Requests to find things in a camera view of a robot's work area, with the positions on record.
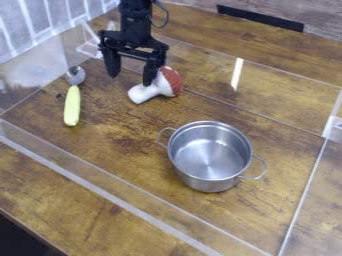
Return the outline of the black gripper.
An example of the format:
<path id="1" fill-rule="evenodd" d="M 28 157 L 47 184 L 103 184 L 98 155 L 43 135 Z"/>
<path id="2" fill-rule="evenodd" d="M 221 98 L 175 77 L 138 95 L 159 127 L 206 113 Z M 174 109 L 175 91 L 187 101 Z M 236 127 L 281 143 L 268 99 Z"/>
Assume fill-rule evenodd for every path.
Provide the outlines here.
<path id="1" fill-rule="evenodd" d="M 109 75 L 115 78 L 121 73 L 121 54 L 125 54 L 131 58 L 147 61 L 143 69 L 143 85 L 149 87 L 159 68 L 166 63 L 169 45 L 153 37 L 150 29 L 101 30 L 98 35 L 101 38 L 99 49 Z"/>

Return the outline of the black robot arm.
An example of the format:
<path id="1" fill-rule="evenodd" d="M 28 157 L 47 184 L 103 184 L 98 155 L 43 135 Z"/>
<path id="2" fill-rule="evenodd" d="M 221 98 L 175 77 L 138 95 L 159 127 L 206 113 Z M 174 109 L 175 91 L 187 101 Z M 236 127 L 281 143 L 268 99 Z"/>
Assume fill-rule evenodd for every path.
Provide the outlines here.
<path id="1" fill-rule="evenodd" d="M 153 5 L 165 12 L 167 8 L 158 0 L 121 0 L 121 30 L 101 30 L 99 50 L 103 54 L 109 75 L 115 78 L 122 69 L 122 58 L 127 57 L 146 63 L 143 85 L 149 87 L 159 68 L 166 64 L 169 45 L 151 35 Z"/>

